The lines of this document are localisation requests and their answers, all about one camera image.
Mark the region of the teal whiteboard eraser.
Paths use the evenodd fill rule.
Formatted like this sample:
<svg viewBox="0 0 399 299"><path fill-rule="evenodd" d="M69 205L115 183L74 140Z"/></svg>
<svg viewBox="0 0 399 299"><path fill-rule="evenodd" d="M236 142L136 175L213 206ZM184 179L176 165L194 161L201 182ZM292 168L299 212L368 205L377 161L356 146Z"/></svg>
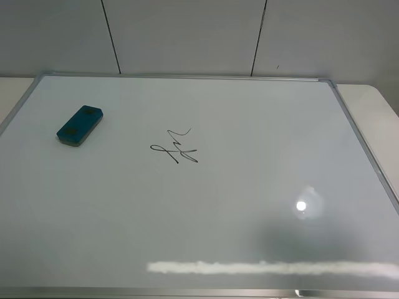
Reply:
<svg viewBox="0 0 399 299"><path fill-rule="evenodd" d="M83 105L56 133L57 138L62 144L79 147L102 118L100 108Z"/></svg>

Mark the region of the white aluminium-framed whiteboard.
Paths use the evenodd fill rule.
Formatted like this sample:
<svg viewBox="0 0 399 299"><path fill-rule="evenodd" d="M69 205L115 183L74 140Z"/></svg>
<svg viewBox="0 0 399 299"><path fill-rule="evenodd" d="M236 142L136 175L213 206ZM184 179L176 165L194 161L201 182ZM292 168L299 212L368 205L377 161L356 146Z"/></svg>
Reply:
<svg viewBox="0 0 399 299"><path fill-rule="evenodd" d="M150 149L189 128L199 163ZM1 297L397 298L398 193L330 80L41 74L1 124Z"/></svg>

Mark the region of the black marker scribble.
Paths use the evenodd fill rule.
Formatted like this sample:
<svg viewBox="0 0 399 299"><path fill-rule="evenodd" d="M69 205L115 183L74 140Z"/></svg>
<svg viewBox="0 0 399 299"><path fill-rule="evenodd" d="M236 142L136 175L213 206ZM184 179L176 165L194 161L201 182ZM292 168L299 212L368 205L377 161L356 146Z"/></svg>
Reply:
<svg viewBox="0 0 399 299"><path fill-rule="evenodd" d="M199 163L199 161L192 156L192 154L197 152L198 150L197 149L188 149L188 150L181 149L182 144L177 139L182 136L186 136L190 131L191 131L191 128L189 128L184 133L178 133L178 132L175 132L172 130L167 130L166 132L168 133L169 137L171 138L171 142L173 144L173 149L167 149L161 145L151 145L150 149L153 151L166 153L169 157L172 158L172 160L176 164L179 164L180 162L177 160L177 158L174 156L174 154L179 154L182 158L187 159L188 161L191 161L194 163Z"/></svg>

